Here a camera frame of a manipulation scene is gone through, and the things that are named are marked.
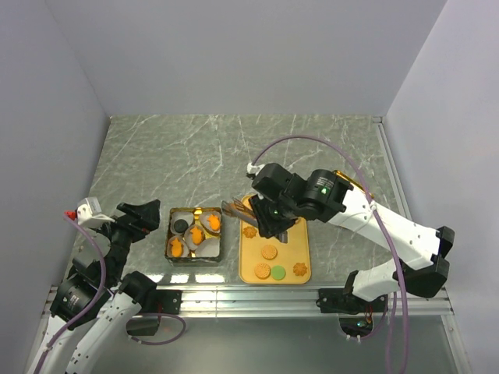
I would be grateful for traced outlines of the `black sandwich cookie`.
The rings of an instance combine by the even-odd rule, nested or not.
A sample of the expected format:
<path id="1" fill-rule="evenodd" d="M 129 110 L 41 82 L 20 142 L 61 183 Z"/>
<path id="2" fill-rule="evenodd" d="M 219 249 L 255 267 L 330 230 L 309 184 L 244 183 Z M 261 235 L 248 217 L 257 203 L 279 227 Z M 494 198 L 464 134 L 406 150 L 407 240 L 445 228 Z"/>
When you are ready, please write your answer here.
<path id="1" fill-rule="evenodd" d="M 183 234 L 189 227 L 189 224 L 184 219 L 178 219 L 172 224 L 172 231 L 177 235 Z"/>

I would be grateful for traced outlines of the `orange fish cookie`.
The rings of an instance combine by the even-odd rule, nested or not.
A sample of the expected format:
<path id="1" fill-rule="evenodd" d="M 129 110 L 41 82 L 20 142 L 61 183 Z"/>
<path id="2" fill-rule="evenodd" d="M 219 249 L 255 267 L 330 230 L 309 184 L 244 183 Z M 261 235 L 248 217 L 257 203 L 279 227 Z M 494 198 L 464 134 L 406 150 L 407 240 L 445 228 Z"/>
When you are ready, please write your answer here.
<path id="1" fill-rule="evenodd" d="M 207 217 L 207 222 L 209 224 L 209 227 L 212 231 L 220 231 L 221 227 L 221 219 L 218 215 L 215 214 L 210 214 Z"/>
<path id="2" fill-rule="evenodd" d="M 184 249 L 183 249 L 183 243 L 181 242 L 181 240 L 179 238 L 173 238 L 170 241 L 169 249 L 170 249 L 171 257 L 174 257 L 174 258 L 182 257 Z"/>
<path id="3" fill-rule="evenodd" d="M 200 245 L 204 240 L 204 232 L 202 229 L 199 229 L 197 226 L 194 226 L 190 229 L 191 240 L 194 245 Z"/>

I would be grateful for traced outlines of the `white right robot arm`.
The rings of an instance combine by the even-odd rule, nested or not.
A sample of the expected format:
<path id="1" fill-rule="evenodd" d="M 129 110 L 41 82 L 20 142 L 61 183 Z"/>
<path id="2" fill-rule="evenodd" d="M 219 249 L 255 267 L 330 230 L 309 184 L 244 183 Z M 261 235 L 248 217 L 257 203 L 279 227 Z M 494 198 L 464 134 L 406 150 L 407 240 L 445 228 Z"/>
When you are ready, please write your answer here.
<path id="1" fill-rule="evenodd" d="M 446 283 L 450 270 L 446 257 L 455 239 L 451 228 L 428 228 L 410 221 L 377 204 L 340 171 L 317 169 L 302 178 L 271 163 L 249 166 L 248 176 L 254 195 L 247 203 L 224 201 L 221 208 L 255 227 L 260 236 L 287 242 L 299 219 L 320 221 L 391 252 L 386 263 L 349 274 L 343 292 L 348 309 L 360 311 L 376 298 L 397 291 L 432 298 Z"/>

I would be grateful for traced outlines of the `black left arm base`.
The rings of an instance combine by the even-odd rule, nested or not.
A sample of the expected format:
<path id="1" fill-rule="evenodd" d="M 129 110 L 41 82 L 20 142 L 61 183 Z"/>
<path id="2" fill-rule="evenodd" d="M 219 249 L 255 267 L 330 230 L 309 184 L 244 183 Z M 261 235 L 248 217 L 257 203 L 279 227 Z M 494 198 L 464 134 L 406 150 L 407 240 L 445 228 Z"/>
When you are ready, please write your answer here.
<path id="1" fill-rule="evenodd" d="M 134 271 L 122 279 L 104 320 L 111 324 L 112 332 L 124 329 L 129 339 L 148 345 L 141 338 L 154 336 L 163 319 L 173 319 L 181 323 L 181 330 L 164 342 L 168 344 L 186 331 L 186 322 L 179 316 L 181 301 L 180 290 L 158 290 L 149 277 Z"/>

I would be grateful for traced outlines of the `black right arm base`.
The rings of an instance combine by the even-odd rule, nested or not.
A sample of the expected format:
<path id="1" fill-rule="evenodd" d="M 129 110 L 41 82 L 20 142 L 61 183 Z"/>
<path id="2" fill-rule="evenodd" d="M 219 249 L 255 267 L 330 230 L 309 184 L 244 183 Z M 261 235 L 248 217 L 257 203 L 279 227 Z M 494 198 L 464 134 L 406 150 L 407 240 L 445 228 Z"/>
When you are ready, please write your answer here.
<path id="1" fill-rule="evenodd" d="M 316 306 L 321 314 L 339 314 L 339 326 L 347 339 L 358 342 L 373 337 L 381 328 L 388 311 L 388 296 L 381 295 L 373 301 L 365 301 L 353 294 L 353 282 L 358 270 L 351 272 L 345 286 L 320 288 Z"/>

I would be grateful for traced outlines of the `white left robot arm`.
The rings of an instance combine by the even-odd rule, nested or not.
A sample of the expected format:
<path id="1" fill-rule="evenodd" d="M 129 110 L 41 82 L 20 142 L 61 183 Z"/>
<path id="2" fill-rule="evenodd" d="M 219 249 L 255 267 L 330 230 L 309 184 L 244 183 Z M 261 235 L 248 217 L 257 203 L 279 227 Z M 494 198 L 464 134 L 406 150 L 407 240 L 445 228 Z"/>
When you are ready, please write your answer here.
<path id="1" fill-rule="evenodd" d="M 64 218 L 94 247 L 97 258 L 73 260 L 69 276 L 58 286 L 43 340 L 29 373 L 89 373 L 138 312 L 157 303 L 156 284 L 134 271 L 124 275 L 132 244 L 160 226 L 159 200 L 142 205 L 120 203 L 121 216 L 108 216 L 95 197 L 78 202 Z"/>

